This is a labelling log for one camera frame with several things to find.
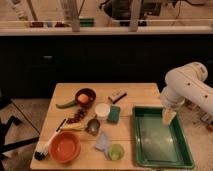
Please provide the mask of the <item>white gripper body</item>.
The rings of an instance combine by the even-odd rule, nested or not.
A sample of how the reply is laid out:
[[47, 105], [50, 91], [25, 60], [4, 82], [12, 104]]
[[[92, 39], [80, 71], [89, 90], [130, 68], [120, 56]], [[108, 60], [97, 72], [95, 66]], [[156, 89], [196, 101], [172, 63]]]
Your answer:
[[177, 94], [161, 94], [160, 100], [165, 108], [173, 110], [180, 108], [185, 102], [185, 99]]

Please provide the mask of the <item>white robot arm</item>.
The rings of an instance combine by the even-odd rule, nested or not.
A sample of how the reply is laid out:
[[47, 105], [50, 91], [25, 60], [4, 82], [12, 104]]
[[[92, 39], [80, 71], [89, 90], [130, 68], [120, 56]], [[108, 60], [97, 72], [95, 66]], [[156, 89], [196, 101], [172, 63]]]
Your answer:
[[166, 86], [159, 96], [163, 105], [164, 125], [172, 122], [185, 100], [190, 100], [213, 116], [213, 88], [204, 83], [207, 77], [207, 68], [200, 62], [192, 62], [167, 72]]

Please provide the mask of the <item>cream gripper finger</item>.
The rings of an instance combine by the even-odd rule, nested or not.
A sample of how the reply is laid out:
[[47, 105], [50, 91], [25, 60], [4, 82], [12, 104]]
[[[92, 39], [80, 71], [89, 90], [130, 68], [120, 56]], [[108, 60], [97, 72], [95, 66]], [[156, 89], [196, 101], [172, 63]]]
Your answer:
[[162, 112], [163, 124], [169, 125], [175, 116], [176, 116], [176, 112], [174, 110], [165, 108]]

